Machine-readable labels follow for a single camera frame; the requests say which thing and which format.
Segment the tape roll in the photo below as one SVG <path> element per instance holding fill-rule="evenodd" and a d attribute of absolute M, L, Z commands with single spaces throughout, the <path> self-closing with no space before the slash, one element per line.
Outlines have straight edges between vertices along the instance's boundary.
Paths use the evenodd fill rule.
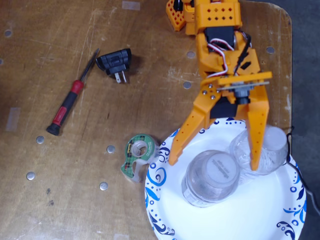
<path fill-rule="evenodd" d="M 127 143 L 125 150 L 125 161 L 121 166 L 121 172 L 130 180 L 140 183 L 140 170 L 143 165 L 155 162 L 159 157 L 159 145 L 147 134 L 135 135 Z"/>

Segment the clear plastic bottle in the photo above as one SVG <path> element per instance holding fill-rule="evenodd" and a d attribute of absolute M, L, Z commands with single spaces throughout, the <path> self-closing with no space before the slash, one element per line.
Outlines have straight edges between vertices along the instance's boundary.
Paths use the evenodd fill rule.
<path fill-rule="evenodd" d="M 247 130 L 240 133 L 231 142 L 229 151 L 241 168 L 239 184 L 246 184 L 258 176 L 274 172 L 284 164 L 288 153 L 287 136 L 278 127 L 266 126 L 257 171 L 252 171 L 250 165 L 251 157 Z"/>
<path fill-rule="evenodd" d="M 238 187 L 240 168 L 228 153 L 208 150 L 189 164 L 182 193 L 190 204 L 204 208 L 225 200 Z"/>

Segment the orange robotic arm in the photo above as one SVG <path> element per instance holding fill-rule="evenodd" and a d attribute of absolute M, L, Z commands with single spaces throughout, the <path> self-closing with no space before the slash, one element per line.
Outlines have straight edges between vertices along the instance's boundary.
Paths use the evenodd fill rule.
<path fill-rule="evenodd" d="M 183 11 L 176 11 L 171 0 L 166 12 L 176 31 L 186 24 L 186 33 L 196 35 L 203 81 L 189 117 L 173 140 L 169 163 L 178 161 L 202 128 L 207 129 L 216 118 L 233 117 L 246 122 L 251 168 L 257 170 L 269 113 L 265 79 L 272 74 L 260 72 L 256 51 L 250 48 L 251 37 L 239 30 L 242 21 L 238 0 L 182 2 Z"/>

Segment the wooden table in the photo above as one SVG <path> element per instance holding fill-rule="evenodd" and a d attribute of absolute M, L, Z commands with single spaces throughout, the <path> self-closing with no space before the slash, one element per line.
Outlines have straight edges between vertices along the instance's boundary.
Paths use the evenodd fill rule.
<path fill-rule="evenodd" d="M 0 239 L 156 239 L 144 185 L 120 172 L 124 148 L 135 134 L 161 142 L 179 128 L 201 78 L 196 59 L 187 57 L 195 39 L 173 32 L 166 0 L 135 1 L 133 9 L 115 0 L 0 2 Z M 290 17 L 268 3 L 242 2 L 241 10 L 261 68 L 274 76 L 267 86 L 269 123 L 287 129 Z M 101 55 L 131 48 L 130 84 L 117 84 L 95 67 L 61 136 L 47 133 L 97 48 Z M 185 81 L 192 83 L 188 90 Z M 44 136 L 43 144 L 37 136 Z M 32 181 L 29 171 L 36 173 Z M 104 181 L 107 191 L 99 189 Z"/>

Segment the white paper plate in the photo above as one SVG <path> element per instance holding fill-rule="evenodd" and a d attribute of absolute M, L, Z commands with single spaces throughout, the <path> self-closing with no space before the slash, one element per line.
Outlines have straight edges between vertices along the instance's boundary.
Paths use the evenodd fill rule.
<path fill-rule="evenodd" d="M 307 201 L 296 171 L 284 164 L 277 171 L 240 185 L 227 200 L 198 208 L 187 203 L 181 182 L 188 164 L 206 150 L 225 151 L 246 128 L 243 121 L 217 119 L 201 130 L 183 150 L 178 162 L 168 163 L 178 130 L 160 146 L 157 162 L 145 180 L 145 206 L 159 240 L 297 240 L 304 225 Z"/>

